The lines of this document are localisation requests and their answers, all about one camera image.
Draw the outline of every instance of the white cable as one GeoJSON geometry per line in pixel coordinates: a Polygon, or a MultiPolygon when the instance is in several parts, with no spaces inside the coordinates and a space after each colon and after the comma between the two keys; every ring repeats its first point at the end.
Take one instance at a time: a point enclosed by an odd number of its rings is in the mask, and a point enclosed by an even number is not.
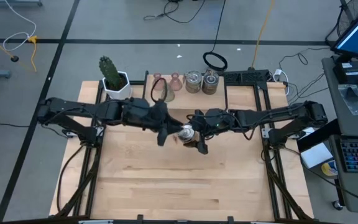
{"type": "Polygon", "coordinates": [[[18,49],[19,47],[22,47],[22,45],[23,45],[30,37],[32,37],[32,36],[34,35],[35,30],[37,29],[37,25],[35,24],[35,22],[33,22],[33,21],[31,21],[30,19],[28,19],[28,18],[26,18],[26,17],[20,15],[19,13],[17,13],[17,12],[12,8],[12,6],[7,2],[7,0],[5,0],[5,3],[9,6],[9,8],[12,10],[12,12],[14,12],[16,15],[18,15],[18,16],[21,17],[22,19],[24,19],[24,20],[26,20],[26,21],[28,21],[28,22],[31,22],[31,23],[34,25],[34,31],[31,33],[31,35],[29,35],[29,34],[26,33],[26,32],[18,32],[18,33],[16,33],[16,34],[11,35],[10,37],[8,37],[8,38],[6,38],[6,39],[4,40],[4,42],[2,43],[2,46],[4,47],[4,49],[7,50],[7,51],[13,51],[13,50],[18,49]],[[12,37],[14,37],[14,36],[16,36],[16,35],[20,35],[20,34],[25,34],[25,35],[27,36],[27,38],[26,38],[21,44],[19,44],[18,46],[16,46],[15,48],[13,48],[13,49],[7,49],[7,48],[5,47],[5,43],[6,43],[10,38],[12,38],[12,37]]]}
{"type": "MultiPolygon", "coordinates": [[[[278,75],[278,78],[280,78],[280,75],[281,75],[281,74],[284,74],[285,79],[287,80],[287,83],[289,83],[290,81],[289,81],[289,79],[288,79],[287,74],[286,74],[283,70],[281,70],[281,69],[276,69],[276,71],[274,72],[274,74],[273,74],[273,80],[274,80],[274,82],[278,82],[278,81],[276,80],[275,76],[278,75]]],[[[285,95],[288,96],[288,94],[290,94],[290,87],[287,86],[287,92],[285,93],[285,95]]]]}

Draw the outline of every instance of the wooden table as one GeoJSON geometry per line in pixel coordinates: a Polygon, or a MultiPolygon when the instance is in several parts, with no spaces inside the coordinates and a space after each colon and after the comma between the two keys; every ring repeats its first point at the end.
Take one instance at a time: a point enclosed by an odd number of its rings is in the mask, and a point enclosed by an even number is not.
{"type": "MultiPolygon", "coordinates": [[[[132,87],[133,97],[142,97],[143,86],[132,87]]],[[[94,103],[97,89],[98,81],[83,82],[78,101],[94,103]]],[[[268,92],[272,108],[287,105],[282,83],[268,83],[268,92]]],[[[260,96],[265,109],[263,94],[260,96]]],[[[230,109],[256,110],[252,87],[228,86],[227,98],[230,109]]],[[[200,108],[209,108],[205,101],[199,104],[200,108]]],[[[186,114],[175,111],[174,117],[183,120],[186,114]]],[[[90,119],[75,119],[90,124],[90,119]]],[[[276,127],[287,123],[277,123],[276,127]]],[[[215,136],[207,142],[208,155],[175,144],[170,136],[164,147],[158,147],[156,136],[133,127],[106,129],[91,218],[134,220],[143,214],[146,220],[223,221],[227,216],[236,221],[274,220],[265,164],[260,158],[259,128],[251,141],[232,132],[215,136]]],[[[62,165],[78,146],[77,139],[68,140],[62,165]]],[[[294,140],[288,140],[287,147],[297,150],[294,140]]],[[[62,206],[78,186],[84,151],[69,163],[63,175],[62,206]]],[[[312,217],[299,156],[284,150],[281,155],[287,189],[312,217]]],[[[276,191],[280,215],[284,217],[282,196],[276,191]]],[[[80,214],[84,210],[82,203],[80,214]]],[[[56,212],[55,194],[50,214],[56,212]]]]}

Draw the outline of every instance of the floor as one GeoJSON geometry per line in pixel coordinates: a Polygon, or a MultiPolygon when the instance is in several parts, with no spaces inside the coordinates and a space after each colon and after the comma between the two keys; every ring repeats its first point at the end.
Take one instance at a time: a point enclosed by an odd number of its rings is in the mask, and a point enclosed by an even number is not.
{"type": "MultiPolygon", "coordinates": [[[[43,3],[43,7],[13,5],[18,13],[37,24],[38,72],[28,72],[12,63],[0,50],[0,69],[12,72],[10,79],[0,78],[1,123],[30,124],[40,96],[76,100],[83,80],[102,78],[98,68],[102,55],[112,58],[131,80],[142,80],[146,70],[151,73],[205,70],[201,56],[211,50],[223,0],[206,0],[200,13],[188,24],[166,17],[143,20],[146,15],[160,14],[165,0],[44,0],[43,3]]],[[[184,0],[172,16],[185,21],[200,4],[201,1],[184,0]]],[[[269,0],[227,1],[218,35],[218,40],[227,41],[220,41],[215,52],[227,58],[229,71],[250,66],[269,4],[269,0]]],[[[308,47],[324,47],[324,37],[335,24],[338,6],[337,0],[276,1],[254,67],[274,72],[283,56],[308,47]]],[[[13,33],[31,30],[31,24],[6,6],[0,6],[0,42],[13,33]]],[[[30,66],[32,51],[32,44],[24,44],[14,54],[30,66]]],[[[304,53],[308,65],[293,57],[287,58],[282,67],[290,82],[301,88],[322,73],[321,59],[332,54],[328,49],[309,50],[304,53]]],[[[308,93],[326,87],[322,78],[308,93]]],[[[303,100],[322,103],[328,118],[335,118],[328,91],[303,100]]],[[[21,150],[22,145],[29,145],[4,221],[46,217],[55,190],[66,140],[40,126],[35,127],[32,139],[26,134],[27,128],[0,126],[0,202],[19,153],[27,149],[21,150]]],[[[307,171],[305,175],[316,218],[358,223],[358,213],[332,208],[330,202],[337,199],[332,186],[307,171]]]]}

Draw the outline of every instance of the cactus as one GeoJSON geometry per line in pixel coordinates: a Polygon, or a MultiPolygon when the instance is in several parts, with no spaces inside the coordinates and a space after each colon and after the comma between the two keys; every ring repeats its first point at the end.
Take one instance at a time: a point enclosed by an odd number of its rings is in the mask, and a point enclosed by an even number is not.
{"type": "Polygon", "coordinates": [[[125,80],[118,74],[118,71],[111,59],[103,56],[99,61],[99,68],[108,82],[110,90],[120,90],[125,85],[125,80]]]}

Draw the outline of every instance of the potted cactus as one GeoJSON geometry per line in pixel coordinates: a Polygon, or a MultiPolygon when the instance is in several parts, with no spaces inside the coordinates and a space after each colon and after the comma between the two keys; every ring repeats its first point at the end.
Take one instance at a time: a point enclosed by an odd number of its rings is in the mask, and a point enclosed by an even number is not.
{"type": "Polygon", "coordinates": [[[104,75],[104,90],[110,98],[124,100],[131,97],[132,88],[126,72],[117,71],[111,59],[106,56],[100,58],[99,68],[104,75]]]}

